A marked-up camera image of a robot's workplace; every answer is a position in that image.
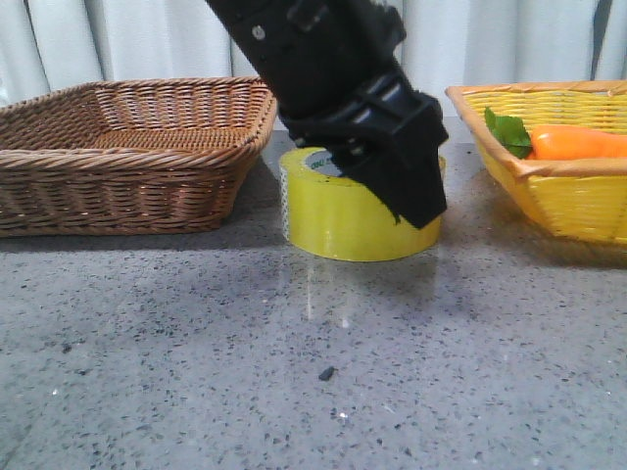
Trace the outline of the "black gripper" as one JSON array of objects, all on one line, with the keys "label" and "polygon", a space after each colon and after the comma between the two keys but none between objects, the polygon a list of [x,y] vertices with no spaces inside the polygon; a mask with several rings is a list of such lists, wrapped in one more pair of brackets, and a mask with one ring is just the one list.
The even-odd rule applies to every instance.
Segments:
[{"label": "black gripper", "polygon": [[447,208],[437,100],[395,57],[406,38],[385,1],[212,1],[210,9],[267,84],[301,144],[327,148],[342,174],[423,228]]}]

